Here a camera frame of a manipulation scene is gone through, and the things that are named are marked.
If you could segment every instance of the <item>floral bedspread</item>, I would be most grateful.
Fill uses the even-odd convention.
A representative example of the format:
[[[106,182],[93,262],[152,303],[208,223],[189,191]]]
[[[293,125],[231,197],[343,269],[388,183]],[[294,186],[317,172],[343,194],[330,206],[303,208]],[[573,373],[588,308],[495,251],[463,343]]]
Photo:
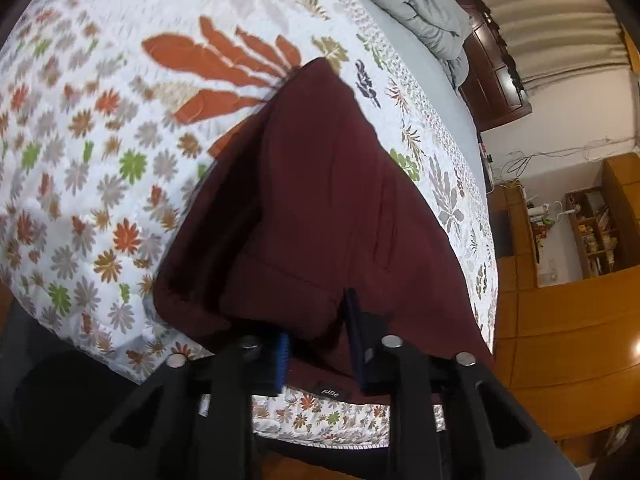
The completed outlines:
[[[133,381],[171,352],[206,354],[159,319],[154,273],[222,135],[319,56],[449,235],[491,347],[486,207],[356,0],[33,0],[0,51],[2,281],[42,325]],[[384,446],[388,410],[286,388],[254,399],[254,428],[313,446]]]

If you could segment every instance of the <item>dark red fabric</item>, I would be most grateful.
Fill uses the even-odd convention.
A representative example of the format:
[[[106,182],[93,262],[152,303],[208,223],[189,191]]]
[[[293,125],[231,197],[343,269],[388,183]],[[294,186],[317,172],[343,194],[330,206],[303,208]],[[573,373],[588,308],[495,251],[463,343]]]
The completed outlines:
[[[348,287],[424,352],[469,351],[492,365],[446,233],[320,59],[222,152],[162,263],[154,301],[201,340],[239,319],[277,324],[316,361],[292,360],[288,384],[356,392],[337,316]]]

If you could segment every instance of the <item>crumpled gray comforter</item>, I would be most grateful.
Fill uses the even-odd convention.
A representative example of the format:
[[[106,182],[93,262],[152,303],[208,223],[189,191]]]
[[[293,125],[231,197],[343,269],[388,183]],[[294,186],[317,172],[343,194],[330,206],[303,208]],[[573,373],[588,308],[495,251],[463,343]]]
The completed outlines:
[[[453,88],[469,71],[462,44],[471,33],[469,15],[455,0],[371,0],[414,33],[440,61]]]

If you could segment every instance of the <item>clothing label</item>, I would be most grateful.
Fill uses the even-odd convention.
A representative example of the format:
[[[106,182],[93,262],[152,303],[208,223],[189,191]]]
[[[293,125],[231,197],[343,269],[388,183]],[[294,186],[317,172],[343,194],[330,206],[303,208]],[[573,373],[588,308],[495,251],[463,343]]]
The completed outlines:
[[[327,399],[341,400],[341,401],[349,400],[349,398],[351,397],[350,392],[341,390],[337,386],[333,386],[332,384],[325,383],[324,381],[319,381],[319,383],[316,384],[316,386],[311,391],[311,393],[319,397],[326,397]]]

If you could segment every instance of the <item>beige curtain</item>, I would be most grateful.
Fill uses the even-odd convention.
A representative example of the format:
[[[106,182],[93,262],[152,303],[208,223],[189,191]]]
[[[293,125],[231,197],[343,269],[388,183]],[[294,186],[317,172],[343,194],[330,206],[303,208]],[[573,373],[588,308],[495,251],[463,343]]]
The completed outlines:
[[[530,91],[575,75],[628,66],[606,0],[483,0]]]

